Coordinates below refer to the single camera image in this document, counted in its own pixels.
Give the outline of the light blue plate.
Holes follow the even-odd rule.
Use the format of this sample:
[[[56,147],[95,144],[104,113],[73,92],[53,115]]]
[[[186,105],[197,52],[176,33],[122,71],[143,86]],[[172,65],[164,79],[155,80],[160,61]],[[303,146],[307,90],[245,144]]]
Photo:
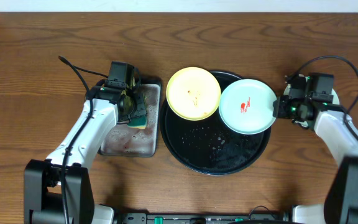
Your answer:
[[[287,87],[285,88],[284,92],[283,92],[284,95],[289,95],[290,87],[291,87],[291,85],[288,84]],[[334,96],[333,97],[333,104],[339,105],[340,104],[339,97],[338,97],[338,95],[337,95],[337,93],[335,92],[334,89],[332,89],[331,94]],[[303,129],[308,129],[309,128],[309,125],[308,125],[308,123],[306,121],[295,121],[295,120],[293,120],[293,123],[298,124]]]
[[[239,134],[259,134],[273,125],[273,102],[277,96],[264,82],[242,79],[228,85],[220,98],[223,123]]]

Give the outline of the yellow plate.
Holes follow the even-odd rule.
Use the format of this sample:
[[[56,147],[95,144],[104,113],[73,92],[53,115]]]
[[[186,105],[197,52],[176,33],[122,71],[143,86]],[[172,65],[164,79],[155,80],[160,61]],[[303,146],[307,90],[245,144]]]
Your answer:
[[[221,87],[215,76],[198,67],[177,71],[168,81],[166,100],[179,117],[199,121],[210,117],[218,108]]]

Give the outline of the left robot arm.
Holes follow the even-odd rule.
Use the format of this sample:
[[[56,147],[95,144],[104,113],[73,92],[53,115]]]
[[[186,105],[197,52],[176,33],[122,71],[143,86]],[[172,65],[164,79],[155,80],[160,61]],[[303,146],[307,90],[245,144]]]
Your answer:
[[[62,143],[24,170],[24,223],[113,223],[114,209],[94,202],[89,169],[118,124],[146,114],[140,75],[112,62],[109,75],[86,89],[83,111]]]

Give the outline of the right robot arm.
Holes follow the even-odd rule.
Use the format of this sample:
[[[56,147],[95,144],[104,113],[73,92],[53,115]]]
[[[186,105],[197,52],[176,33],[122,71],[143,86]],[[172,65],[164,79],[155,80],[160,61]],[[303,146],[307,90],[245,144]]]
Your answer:
[[[328,147],[339,168],[323,204],[293,207],[292,223],[358,223],[358,130],[340,105],[334,77],[294,75],[273,103],[275,118],[312,130]]]

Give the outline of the green yellow sponge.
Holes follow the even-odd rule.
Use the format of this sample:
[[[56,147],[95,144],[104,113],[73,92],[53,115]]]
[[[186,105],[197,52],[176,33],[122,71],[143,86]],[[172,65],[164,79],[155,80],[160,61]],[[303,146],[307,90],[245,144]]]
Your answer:
[[[147,125],[147,110],[145,97],[141,90],[141,77],[138,78],[132,89],[132,99],[134,101],[134,109],[130,114],[128,127],[135,129],[145,129]]]

